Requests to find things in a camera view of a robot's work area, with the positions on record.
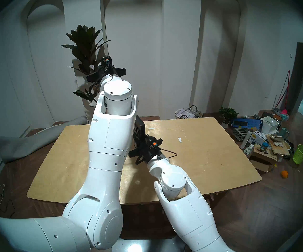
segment wall arch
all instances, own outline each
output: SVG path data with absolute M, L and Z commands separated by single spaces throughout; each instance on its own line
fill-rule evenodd
M 108 53 L 127 70 L 138 115 L 159 115 L 162 0 L 103 0 L 103 8 Z
M 191 100 L 203 112 L 223 104 L 233 68 L 240 26 L 237 0 L 201 0 L 198 51 Z
M 36 0 L 27 17 L 27 35 L 33 65 L 54 121 L 68 121 L 84 114 L 76 89 L 70 51 L 65 44 L 65 16 L 62 0 Z

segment potted plant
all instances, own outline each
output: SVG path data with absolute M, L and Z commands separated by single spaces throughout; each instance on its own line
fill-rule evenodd
M 233 118 L 237 118 L 237 115 L 239 113 L 237 113 L 234 109 L 228 107 L 220 107 L 219 109 L 219 113 L 225 118 L 225 120 L 222 122 L 221 126 L 223 128 L 227 128 L 229 122 L 233 119 Z
M 71 34 L 66 33 L 68 38 L 72 40 L 76 45 L 66 44 L 62 45 L 62 48 L 71 49 L 72 54 L 81 61 L 78 65 L 78 69 L 74 67 L 69 67 L 76 69 L 86 76 L 96 72 L 98 70 L 99 58 L 97 58 L 96 51 L 109 40 L 100 44 L 101 40 L 95 43 L 95 39 L 98 37 L 101 30 L 96 31 L 95 27 L 88 28 L 87 26 L 78 25 L 77 30 L 71 31 Z M 92 84 L 89 90 L 85 89 L 85 93 L 81 90 L 76 90 L 73 92 L 75 95 L 89 101 L 91 106 L 96 103 L 95 97 L 97 96 L 97 89 L 94 89 L 96 84 Z

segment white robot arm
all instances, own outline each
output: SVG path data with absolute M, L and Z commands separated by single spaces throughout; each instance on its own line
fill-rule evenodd
M 119 77 L 123 69 L 102 59 L 99 99 L 88 135 L 89 168 L 85 182 L 69 201 L 62 217 L 37 219 L 0 218 L 0 231 L 19 251 L 77 251 L 91 247 L 105 250 L 118 240 L 123 215 L 119 201 L 122 168 L 134 137 L 137 149 L 130 157 L 145 161 L 162 207 L 175 232 L 195 251 L 232 251 L 220 237 L 209 205 L 186 172 L 161 153 L 156 140 L 144 134 L 136 116 L 138 99 L 128 81 Z M 169 201 L 185 188 L 187 196 Z
M 144 132 L 145 125 L 137 117 L 136 149 L 129 152 L 129 156 L 139 155 L 136 164 L 146 162 L 149 173 L 158 179 L 154 182 L 155 192 L 174 231 L 193 252 L 232 252 L 217 231 L 210 206 L 190 177 L 161 153 L 162 139 L 156 140 Z M 183 188 L 187 195 L 173 200 Z

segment cardboard box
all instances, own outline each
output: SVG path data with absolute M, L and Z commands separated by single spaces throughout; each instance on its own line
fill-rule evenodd
M 260 145 L 255 144 L 248 159 L 258 170 L 270 172 L 275 163 L 277 163 L 278 157 L 270 149 L 261 152 Z
M 265 140 L 264 134 L 260 133 L 259 131 L 255 131 L 255 132 L 252 133 L 248 142 L 250 144 L 257 143 L 257 144 L 261 145 L 263 142 L 267 142 L 267 141 Z
M 266 163 L 262 163 L 256 160 L 250 160 L 250 162 L 252 163 L 252 165 L 263 172 L 270 172 L 272 170 L 272 168 L 274 167 L 272 164 L 266 162 Z

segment white pot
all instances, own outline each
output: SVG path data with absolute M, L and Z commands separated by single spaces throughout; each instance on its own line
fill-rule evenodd
M 222 126 L 223 128 L 227 128 L 227 127 L 228 127 L 228 123 L 225 124 L 224 122 L 225 122 L 225 121 L 223 121 L 223 122 L 221 123 L 221 126 Z

